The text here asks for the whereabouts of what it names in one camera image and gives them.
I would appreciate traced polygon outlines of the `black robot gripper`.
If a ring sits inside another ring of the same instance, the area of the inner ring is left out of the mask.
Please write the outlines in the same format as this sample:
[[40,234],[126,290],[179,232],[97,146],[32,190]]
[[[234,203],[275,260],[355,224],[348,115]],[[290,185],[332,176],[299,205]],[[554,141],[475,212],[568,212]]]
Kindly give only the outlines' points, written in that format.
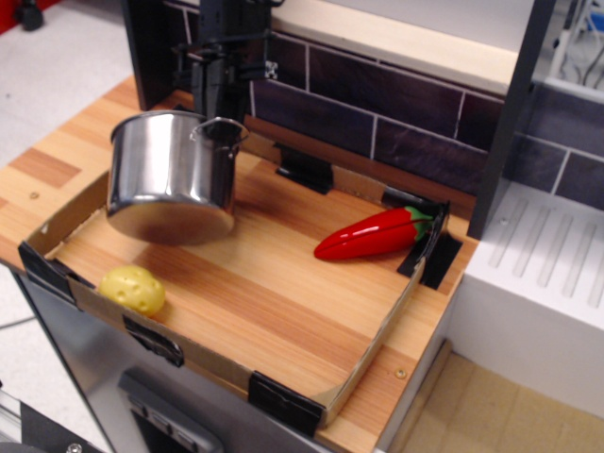
[[277,77],[278,64],[269,51],[277,7],[277,1],[199,3],[197,39],[173,48],[176,73],[192,74],[196,113],[243,123],[249,103],[249,83],[243,78]]

